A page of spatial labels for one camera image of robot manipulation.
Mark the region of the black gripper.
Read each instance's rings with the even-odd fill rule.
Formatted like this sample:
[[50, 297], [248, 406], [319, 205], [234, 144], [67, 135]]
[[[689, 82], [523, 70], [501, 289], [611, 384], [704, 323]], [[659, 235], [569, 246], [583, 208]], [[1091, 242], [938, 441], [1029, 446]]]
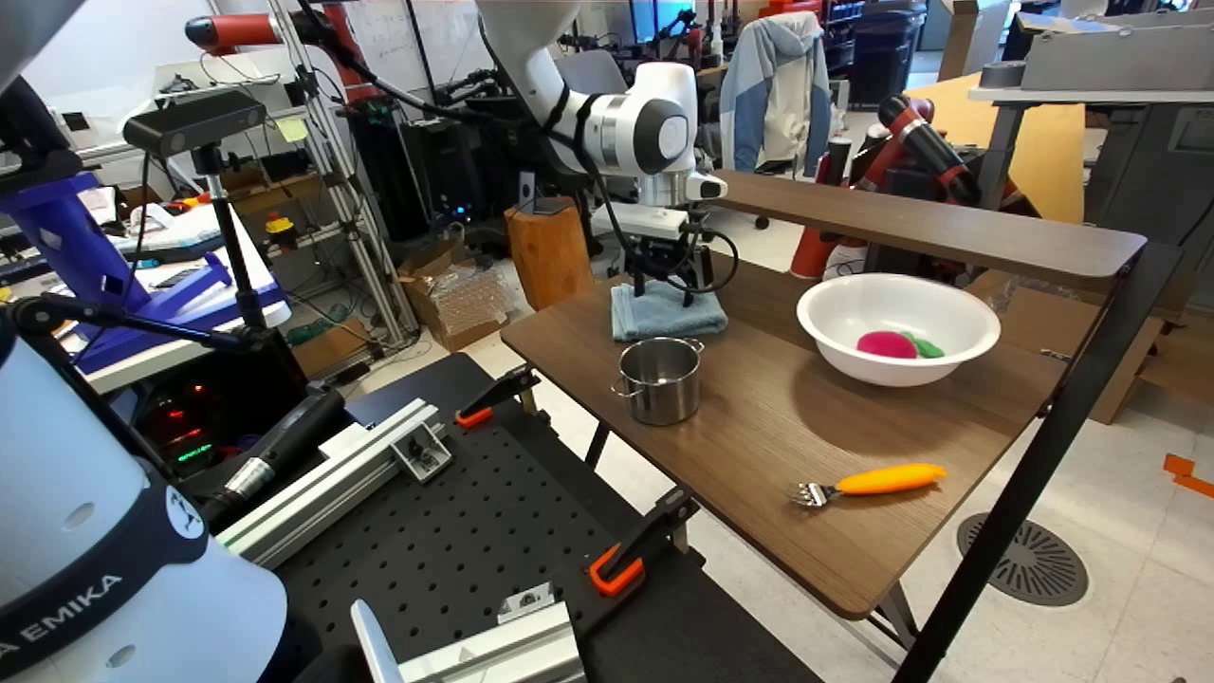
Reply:
[[623, 246], [623, 268], [638, 297], [669, 285], [684, 307], [709, 289], [704, 235], [687, 208], [599, 205], [592, 227]]

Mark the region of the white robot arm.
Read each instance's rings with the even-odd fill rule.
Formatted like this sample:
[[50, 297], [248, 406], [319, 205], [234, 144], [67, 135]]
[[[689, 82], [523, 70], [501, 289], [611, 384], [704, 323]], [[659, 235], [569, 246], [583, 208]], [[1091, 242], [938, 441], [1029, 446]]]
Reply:
[[724, 178], [694, 168], [699, 82], [679, 62], [650, 62], [625, 91], [577, 91], [550, 46], [582, 0], [479, 0], [479, 30], [492, 65], [552, 144], [565, 170], [602, 186], [630, 178], [673, 205], [719, 198]]

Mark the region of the white Franka robot base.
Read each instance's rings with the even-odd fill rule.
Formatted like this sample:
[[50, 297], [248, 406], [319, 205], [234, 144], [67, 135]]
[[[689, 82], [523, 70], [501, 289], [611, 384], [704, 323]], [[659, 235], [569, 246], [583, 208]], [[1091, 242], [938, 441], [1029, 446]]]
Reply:
[[23, 337], [0, 364], [0, 683], [262, 683], [283, 585], [225, 549]]

